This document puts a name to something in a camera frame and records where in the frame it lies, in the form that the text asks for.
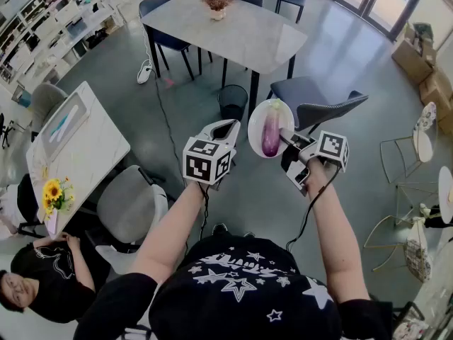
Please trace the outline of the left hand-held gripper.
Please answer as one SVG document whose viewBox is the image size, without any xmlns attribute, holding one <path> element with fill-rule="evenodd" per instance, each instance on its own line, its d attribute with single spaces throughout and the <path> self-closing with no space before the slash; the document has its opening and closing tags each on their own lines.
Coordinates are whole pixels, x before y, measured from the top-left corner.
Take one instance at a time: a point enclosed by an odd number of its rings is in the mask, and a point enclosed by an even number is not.
<svg viewBox="0 0 453 340">
<path fill-rule="evenodd" d="M 190 137 L 183 150 L 183 177 L 216 186 L 230 171 L 241 123 L 220 120 Z"/>
</svg>

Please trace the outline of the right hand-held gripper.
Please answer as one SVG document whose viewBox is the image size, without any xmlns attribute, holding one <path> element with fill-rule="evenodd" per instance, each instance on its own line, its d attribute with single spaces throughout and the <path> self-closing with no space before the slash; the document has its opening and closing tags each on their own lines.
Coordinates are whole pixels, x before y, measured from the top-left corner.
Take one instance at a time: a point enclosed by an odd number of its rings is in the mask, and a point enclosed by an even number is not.
<svg viewBox="0 0 453 340">
<path fill-rule="evenodd" d="M 308 163 L 313 158 L 346 171 L 350 149 L 345 136 L 322 130 L 319 139 L 315 140 L 282 127 L 280 139 L 287 145 L 281 167 L 303 196 L 307 194 L 306 180 L 310 175 Z"/>
</svg>

